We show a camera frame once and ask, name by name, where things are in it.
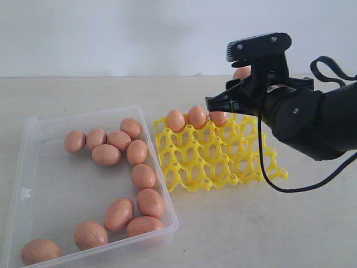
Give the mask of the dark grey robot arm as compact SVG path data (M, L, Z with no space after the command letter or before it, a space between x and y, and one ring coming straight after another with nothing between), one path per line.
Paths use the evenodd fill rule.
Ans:
M228 81L206 106L260 117L276 139L317 161L356 149L356 83L323 93L310 78L252 74Z

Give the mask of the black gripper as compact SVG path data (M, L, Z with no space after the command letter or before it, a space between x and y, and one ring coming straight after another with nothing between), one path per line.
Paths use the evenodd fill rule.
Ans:
M209 112L229 112L269 117L271 110L299 90L313 91L311 78L279 78L269 73L258 79L250 75L245 79L233 79L225 83L226 91L205 97Z

